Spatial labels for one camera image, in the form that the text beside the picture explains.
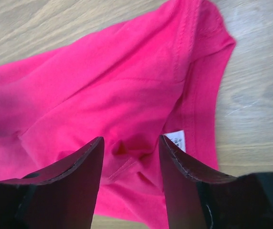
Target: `pink shirt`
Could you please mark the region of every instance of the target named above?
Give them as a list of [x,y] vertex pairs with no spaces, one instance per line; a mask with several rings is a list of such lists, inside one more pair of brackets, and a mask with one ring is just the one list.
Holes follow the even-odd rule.
[[217,168],[216,96],[234,45],[212,3],[169,0],[69,46],[0,66],[0,180],[103,136],[95,213],[168,228],[158,136],[184,130],[187,153]]

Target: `clothing label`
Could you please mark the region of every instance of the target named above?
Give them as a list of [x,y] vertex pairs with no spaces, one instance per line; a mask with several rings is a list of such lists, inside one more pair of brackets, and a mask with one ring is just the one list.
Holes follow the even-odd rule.
[[175,143],[183,152],[186,153],[185,149],[185,136],[184,131],[180,130],[173,133],[164,134],[168,137],[173,143]]

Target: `wooden table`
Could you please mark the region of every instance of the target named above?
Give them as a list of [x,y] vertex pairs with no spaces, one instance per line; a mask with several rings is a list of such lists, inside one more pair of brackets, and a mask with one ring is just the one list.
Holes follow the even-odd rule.
[[[70,44],[164,0],[0,0],[0,64]],[[273,0],[215,0],[238,45],[218,97],[220,169],[273,170]],[[95,217],[93,228],[144,228]]]

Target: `pink cloth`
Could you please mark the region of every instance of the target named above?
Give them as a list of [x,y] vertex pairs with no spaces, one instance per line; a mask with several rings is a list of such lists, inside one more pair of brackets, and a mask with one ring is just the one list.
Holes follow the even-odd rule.
[[235,41],[216,7],[169,0],[154,12],[0,66],[0,180],[105,138],[96,214],[168,228],[158,136],[217,168],[216,96]]

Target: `pink fabric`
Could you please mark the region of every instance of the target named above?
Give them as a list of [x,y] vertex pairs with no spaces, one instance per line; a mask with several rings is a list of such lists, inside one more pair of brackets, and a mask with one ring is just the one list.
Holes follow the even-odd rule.
[[23,177],[105,138],[96,214],[168,228],[158,136],[217,168],[216,96],[235,41],[216,7],[158,10],[60,49],[0,66],[0,180]]

